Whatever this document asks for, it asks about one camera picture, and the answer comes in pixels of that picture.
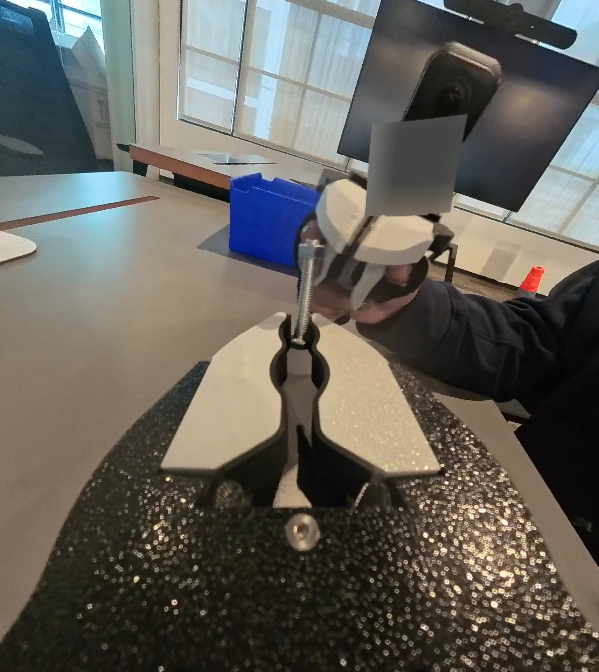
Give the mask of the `black video conference bar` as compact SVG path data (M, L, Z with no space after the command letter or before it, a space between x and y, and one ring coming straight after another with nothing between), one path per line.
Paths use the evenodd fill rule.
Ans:
M575 29L526 12L520 3L505 5L496 1L443 1L445 9L481 21L484 26L504 34L521 36L560 50L571 48Z

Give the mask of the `black mesh office chair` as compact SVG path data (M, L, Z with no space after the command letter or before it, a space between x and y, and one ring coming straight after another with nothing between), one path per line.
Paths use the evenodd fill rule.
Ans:
M46 14L0 1L0 177L99 170Z

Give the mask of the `person's right forearm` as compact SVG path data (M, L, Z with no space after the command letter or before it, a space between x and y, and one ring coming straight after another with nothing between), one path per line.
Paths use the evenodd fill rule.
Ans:
M549 393L566 313L556 297L498 302L425 280L392 315L356 326L437 380L496 402L515 400L533 415Z

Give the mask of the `cardboard box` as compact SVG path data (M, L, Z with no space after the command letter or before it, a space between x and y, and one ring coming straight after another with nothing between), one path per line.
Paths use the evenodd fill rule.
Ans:
M109 91L104 53L91 27L64 36L61 61L97 159L112 160Z

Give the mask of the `orange traffic cone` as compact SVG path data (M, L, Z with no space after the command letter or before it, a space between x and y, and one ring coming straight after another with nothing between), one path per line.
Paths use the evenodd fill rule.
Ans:
M539 290L539 286L545 271L546 269L544 268L544 266L540 265L533 266L530 269L530 272L527 273L521 285L516 290L515 296L535 298L537 296L537 292Z

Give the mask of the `gridded window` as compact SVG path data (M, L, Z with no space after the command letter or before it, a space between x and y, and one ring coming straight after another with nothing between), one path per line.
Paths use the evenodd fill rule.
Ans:
M522 1L575 29L568 54L599 66L599 1ZM379 1L185 1L177 116L345 167L337 153ZM599 248L599 92L519 212L458 209Z

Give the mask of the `metal hex bolt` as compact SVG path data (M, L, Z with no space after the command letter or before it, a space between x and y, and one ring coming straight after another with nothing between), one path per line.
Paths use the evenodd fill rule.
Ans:
M300 276L297 292L297 310L291 336L295 335L306 339L312 320L311 307L314 280L325 249L325 245L315 239L304 240L298 246L297 262Z

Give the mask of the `person's right hand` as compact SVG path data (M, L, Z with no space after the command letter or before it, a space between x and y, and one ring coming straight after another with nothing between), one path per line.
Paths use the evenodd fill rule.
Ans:
M305 224L301 230L300 241L309 240L323 242L315 221ZM411 265L391 266L388 267L386 278L388 284L408 289L411 273ZM332 320L347 316L358 323L378 324L401 312L414 300L417 293L418 289L386 302L369 299L359 309L355 309L349 292L335 283L323 281L313 290L312 311Z

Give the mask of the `low wood edged table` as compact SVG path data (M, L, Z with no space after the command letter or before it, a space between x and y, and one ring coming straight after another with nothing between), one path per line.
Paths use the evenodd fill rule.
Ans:
M254 154L140 144L130 144L127 153L136 175L146 177L148 169L153 167L171 173L175 187L223 202L229 202L230 182L236 177L260 173L265 180L312 181L307 172Z

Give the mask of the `person's dark clothed torso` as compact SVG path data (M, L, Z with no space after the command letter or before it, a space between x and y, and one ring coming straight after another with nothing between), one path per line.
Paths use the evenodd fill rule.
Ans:
M549 340L526 347L516 435L599 566L599 261L529 307Z

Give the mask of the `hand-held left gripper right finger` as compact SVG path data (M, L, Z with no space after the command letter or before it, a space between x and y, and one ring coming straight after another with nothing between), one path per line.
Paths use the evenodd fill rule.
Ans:
M315 388L312 428L299 447L299 488L317 507L348 507L371 491L402 506L397 482L441 473L388 360L324 317L307 334Z

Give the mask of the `blue plastic bin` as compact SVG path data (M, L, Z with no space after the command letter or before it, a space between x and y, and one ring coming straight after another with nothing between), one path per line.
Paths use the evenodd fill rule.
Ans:
M261 173L230 179L229 250L295 267L295 239L320 194L310 187Z

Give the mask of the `black flat screen monitor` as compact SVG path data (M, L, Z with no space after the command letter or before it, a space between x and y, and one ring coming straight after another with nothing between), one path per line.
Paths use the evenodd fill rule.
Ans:
M457 42L500 63L465 139L455 193L518 211L599 89L599 68L421 1L382 1L338 152L371 163L375 122L400 122L425 63Z

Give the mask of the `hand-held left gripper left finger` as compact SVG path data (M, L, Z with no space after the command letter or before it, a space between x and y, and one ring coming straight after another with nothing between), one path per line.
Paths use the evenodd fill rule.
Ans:
M290 327L291 317L276 313L213 356L162 459L163 473L204 478L211 492L231 481L254 507L272 507L288 460Z

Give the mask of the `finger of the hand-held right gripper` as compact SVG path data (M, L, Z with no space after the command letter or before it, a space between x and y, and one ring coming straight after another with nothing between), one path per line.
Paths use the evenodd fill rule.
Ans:
M315 262L313 281L323 281L334 260L345 258L345 267L362 265L358 280L347 274L343 286L372 288L372 218L365 215L367 192L351 180L326 184L315 207L318 228L319 261Z
M409 267L429 250L435 223L423 216L380 216L374 219L352 254L359 277L352 280L351 307L358 310L388 284L393 267Z

